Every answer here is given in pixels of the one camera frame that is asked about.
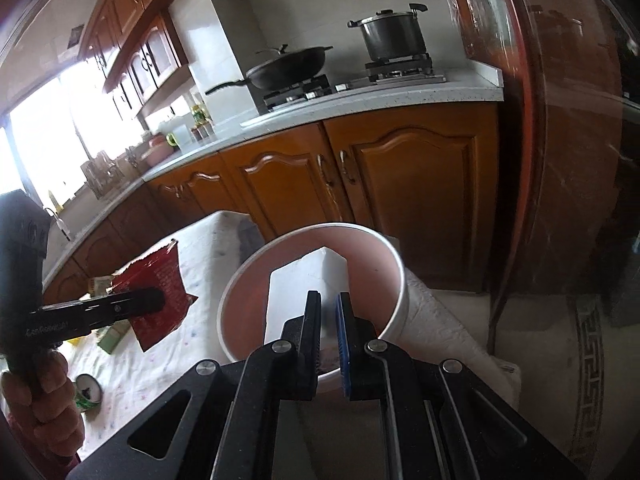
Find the person's left hand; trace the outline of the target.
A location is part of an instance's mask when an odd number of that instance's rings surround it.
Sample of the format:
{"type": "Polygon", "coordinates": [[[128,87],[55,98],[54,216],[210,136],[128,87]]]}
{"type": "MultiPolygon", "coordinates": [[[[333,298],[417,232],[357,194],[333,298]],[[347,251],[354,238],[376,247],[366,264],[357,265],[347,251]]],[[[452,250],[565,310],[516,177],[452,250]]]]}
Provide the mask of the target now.
{"type": "Polygon", "coordinates": [[[60,352],[51,351],[37,364],[40,392],[23,379],[4,372],[1,388],[10,414],[23,434],[43,451],[72,458],[85,440],[85,427],[75,403],[75,386],[60,352]]]}

